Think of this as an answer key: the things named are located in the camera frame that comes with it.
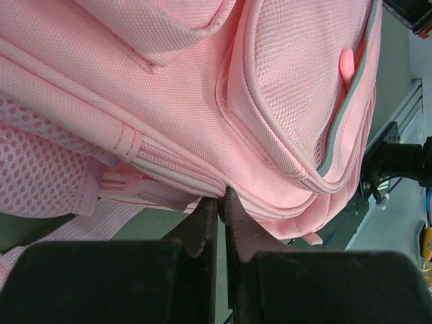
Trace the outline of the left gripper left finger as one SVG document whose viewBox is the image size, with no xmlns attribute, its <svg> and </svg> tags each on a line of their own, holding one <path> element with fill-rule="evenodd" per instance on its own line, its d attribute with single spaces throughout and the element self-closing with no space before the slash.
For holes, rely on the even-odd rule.
<svg viewBox="0 0 432 324">
<path fill-rule="evenodd" d="M 2 323 L 213 323 L 217 201 L 156 241 L 46 242 L 18 259 Z"/>
</svg>

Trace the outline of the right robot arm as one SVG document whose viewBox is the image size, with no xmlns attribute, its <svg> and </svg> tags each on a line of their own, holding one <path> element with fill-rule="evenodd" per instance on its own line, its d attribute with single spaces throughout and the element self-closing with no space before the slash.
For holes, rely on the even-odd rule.
<svg viewBox="0 0 432 324">
<path fill-rule="evenodd" d="M 401 143 L 399 125 L 392 121 L 363 157 L 358 192 L 363 200 L 373 196 L 382 203 L 385 196 L 379 186 L 394 178 L 408 178 L 421 187 L 431 187 L 431 138 L 424 144 Z"/>
</svg>

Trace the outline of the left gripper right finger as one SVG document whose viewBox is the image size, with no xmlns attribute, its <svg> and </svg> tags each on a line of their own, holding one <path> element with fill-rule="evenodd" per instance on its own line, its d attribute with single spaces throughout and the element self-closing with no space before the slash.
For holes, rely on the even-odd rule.
<svg viewBox="0 0 432 324">
<path fill-rule="evenodd" d="M 421 272 L 395 251 L 296 250 L 223 200 L 228 304 L 235 323 L 430 323 Z"/>
</svg>

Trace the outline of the pink student backpack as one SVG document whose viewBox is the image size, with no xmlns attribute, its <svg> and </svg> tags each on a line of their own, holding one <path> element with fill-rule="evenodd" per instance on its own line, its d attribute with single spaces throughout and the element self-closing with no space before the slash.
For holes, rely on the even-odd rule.
<svg viewBox="0 0 432 324">
<path fill-rule="evenodd" d="M 380 1 L 2 1 L 1 212 L 108 240 L 236 191 L 279 240 L 352 198 Z"/>
</svg>

